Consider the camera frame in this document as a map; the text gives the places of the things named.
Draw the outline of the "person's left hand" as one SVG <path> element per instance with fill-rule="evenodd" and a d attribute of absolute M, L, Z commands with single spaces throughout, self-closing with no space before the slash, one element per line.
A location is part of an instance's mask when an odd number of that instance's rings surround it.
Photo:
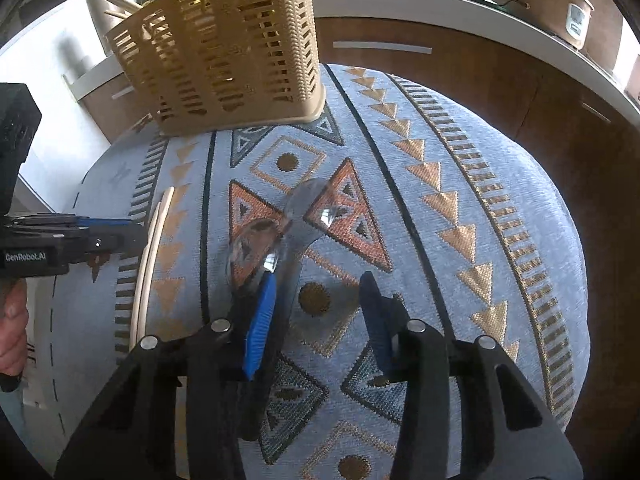
<path fill-rule="evenodd" d="M 27 284 L 18 280 L 6 293 L 0 323 L 0 370 L 2 374 L 17 377 L 27 360 Z"/>

